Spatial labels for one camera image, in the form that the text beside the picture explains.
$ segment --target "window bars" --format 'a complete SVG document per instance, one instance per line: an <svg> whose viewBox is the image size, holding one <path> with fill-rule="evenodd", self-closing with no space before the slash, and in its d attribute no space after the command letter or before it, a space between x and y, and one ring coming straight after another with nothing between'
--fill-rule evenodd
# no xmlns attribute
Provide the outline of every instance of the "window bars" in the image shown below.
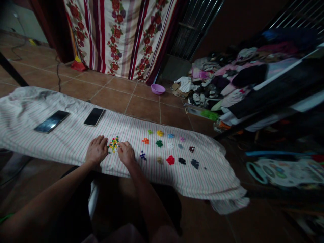
<svg viewBox="0 0 324 243"><path fill-rule="evenodd" d="M224 0L190 0L168 54L191 61Z"/></svg>
<svg viewBox="0 0 324 243"><path fill-rule="evenodd" d="M324 34L324 1L291 0L270 22L271 28L315 28L318 34Z"/></svg>

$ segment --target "black smartphone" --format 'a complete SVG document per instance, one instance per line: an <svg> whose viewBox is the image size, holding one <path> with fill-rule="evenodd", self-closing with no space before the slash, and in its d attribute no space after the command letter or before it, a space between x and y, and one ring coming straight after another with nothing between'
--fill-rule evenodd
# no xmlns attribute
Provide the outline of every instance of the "black smartphone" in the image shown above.
<svg viewBox="0 0 324 243"><path fill-rule="evenodd" d="M84 125L95 127L100 121L104 112L105 110L103 109L93 108L93 110L85 120Z"/></svg>
<svg viewBox="0 0 324 243"><path fill-rule="evenodd" d="M65 111L57 111L43 123L39 124L34 130L37 132L50 133L57 125L59 125L70 113Z"/></svg>

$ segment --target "striped curtain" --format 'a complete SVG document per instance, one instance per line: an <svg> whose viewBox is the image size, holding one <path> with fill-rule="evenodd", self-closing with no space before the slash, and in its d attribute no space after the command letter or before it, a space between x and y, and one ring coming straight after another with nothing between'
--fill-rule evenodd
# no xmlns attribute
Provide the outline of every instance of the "striped curtain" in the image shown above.
<svg viewBox="0 0 324 243"><path fill-rule="evenodd" d="M64 1L88 68L143 82L159 68L177 0Z"/></svg>

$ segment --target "plastic bowl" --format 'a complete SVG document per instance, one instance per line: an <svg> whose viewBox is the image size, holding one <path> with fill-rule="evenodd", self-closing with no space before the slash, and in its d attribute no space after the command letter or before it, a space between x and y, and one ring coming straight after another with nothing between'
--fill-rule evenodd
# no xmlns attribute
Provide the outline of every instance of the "plastic bowl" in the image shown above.
<svg viewBox="0 0 324 243"><path fill-rule="evenodd" d="M151 90L154 94L156 95L161 95L165 92L165 88L161 85L158 84L152 84L151 85Z"/></svg>

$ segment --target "purple bowl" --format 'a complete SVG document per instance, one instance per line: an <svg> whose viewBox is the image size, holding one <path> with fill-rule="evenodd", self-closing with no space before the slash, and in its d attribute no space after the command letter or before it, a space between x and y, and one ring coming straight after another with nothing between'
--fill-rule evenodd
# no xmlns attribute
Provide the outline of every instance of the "purple bowl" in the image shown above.
<svg viewBox="0 0 324 243"><path fill-rule="evenodd" d="M161 95L165 92L165 88L161 85L158 84L152 84L151 85L151 90L154 94L156 95Z"/></svg>

